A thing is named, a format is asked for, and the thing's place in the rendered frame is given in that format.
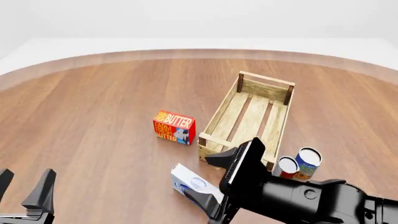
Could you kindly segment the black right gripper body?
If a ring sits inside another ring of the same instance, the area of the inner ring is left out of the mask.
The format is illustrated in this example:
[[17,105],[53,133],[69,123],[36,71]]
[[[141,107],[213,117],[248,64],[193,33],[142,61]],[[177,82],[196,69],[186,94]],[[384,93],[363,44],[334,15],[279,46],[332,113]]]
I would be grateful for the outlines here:
[[224,204],[218,218],[209,219],[208,224],[229,224],[240,208],[258,214],[264,209],[262,188],[270,176],[267,167],[261,162],[265,145],[255,137],[238,148],[241,149],[239,161],[230,169],[225,169],[219,184],[220,192],[224,194]]

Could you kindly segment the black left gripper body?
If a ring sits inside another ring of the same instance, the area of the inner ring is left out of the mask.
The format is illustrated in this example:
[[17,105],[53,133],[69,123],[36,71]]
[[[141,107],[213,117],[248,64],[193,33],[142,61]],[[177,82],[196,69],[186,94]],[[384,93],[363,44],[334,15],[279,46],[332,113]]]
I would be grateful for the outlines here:
[[27,214],[0,214],[0,224],[52,224],[55,216],[41,210]]

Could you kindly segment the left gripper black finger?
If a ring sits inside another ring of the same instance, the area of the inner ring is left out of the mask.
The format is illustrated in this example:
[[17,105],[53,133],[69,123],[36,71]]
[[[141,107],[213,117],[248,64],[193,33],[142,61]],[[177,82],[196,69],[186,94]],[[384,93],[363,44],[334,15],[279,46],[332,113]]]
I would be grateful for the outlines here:
[[14,173],[9,169],[1,169],[0,170],[0,202],[9,187],[9,184],[12,182],[14,177]]
[[46,169],[32,192],[21,203],[27,214],[54,214],[53,191],[57,173]]

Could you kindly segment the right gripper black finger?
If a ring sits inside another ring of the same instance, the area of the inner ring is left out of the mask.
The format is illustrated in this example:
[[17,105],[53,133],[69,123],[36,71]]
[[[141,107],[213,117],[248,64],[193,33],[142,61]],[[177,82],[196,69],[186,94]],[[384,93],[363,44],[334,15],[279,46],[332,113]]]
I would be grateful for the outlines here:
[[228,170],[233,164],[237,164],[237,162],[239,161],[240,152],[240,148],[234,147],[224,152],[209,154],[205,156],[205,160],[207,164],[211,166],[220,167]]
[[218,218],[222,205],[224,204],[224,197],[221,198],[221,201],[218,201],[213,194],[203,194],[192,189],[186,189],[184,191],[184,196],[200,208],[210,220],[216,220]]

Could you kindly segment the wooden slat tray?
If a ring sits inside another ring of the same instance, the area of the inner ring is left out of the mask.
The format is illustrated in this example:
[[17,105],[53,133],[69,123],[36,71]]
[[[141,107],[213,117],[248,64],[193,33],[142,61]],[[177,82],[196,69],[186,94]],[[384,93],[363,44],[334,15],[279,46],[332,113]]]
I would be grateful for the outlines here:
[[266,147],[261,162],[272,171],[277,163],[294,88],[292,82],[239,72],[211,121],[199,134],[199,160],[258,137]]

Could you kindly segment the white and blue carton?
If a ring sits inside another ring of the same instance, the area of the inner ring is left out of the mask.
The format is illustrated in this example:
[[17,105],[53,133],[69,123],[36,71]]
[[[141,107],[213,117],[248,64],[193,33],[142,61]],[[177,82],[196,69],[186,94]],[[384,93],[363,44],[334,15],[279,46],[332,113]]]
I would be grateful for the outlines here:
[[210,184],[207,180],[201,178],[182,164],[174,166],[170,174],[173,188],[180,194],[184,195],[184,191],[190,189],[201,194],[212,194],[218,203],[222,202],[224,194],[220,192],[219,188]]

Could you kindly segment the small red tin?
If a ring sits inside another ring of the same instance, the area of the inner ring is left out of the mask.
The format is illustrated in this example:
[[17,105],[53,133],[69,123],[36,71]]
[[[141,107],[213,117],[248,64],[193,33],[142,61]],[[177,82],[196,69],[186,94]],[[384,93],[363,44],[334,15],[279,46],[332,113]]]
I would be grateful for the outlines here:
[[293,179],[299,170],[299,165],[294,158],[282,156],[275,165],[272,175],[284,179]]

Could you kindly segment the red butter box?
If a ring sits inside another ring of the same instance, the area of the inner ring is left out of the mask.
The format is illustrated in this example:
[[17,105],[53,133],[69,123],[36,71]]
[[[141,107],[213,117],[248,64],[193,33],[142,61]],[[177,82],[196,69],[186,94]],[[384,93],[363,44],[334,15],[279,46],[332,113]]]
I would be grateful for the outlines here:
[[160,110],[153,119],[154,132],[158,138],[191,145],[196,135],[196,120],[193,117]]

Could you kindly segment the blue and orange tin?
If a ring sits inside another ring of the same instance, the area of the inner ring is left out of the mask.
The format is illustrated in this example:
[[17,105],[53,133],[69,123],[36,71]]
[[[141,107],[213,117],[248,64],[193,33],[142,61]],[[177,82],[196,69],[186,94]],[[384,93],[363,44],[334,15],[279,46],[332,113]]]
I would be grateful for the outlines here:
[[309,180],[314,175],[322,162],[322,155],[314,148],[303,147],[295,157],[299,171],[294,178],[297,180]]

